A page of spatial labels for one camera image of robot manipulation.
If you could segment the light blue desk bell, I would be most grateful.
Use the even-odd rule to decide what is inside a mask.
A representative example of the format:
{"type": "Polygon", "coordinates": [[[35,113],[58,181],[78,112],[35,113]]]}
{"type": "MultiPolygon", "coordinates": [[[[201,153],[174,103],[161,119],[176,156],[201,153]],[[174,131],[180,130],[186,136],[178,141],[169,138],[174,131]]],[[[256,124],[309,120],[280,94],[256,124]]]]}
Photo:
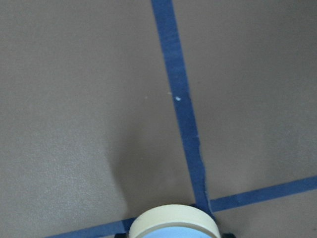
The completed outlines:
{"type": "Polygon", "coordinates": [[[129,238],[219,238],[210,215],[198,208],[171,204],[152,208],[132,223],[129,238]]]}

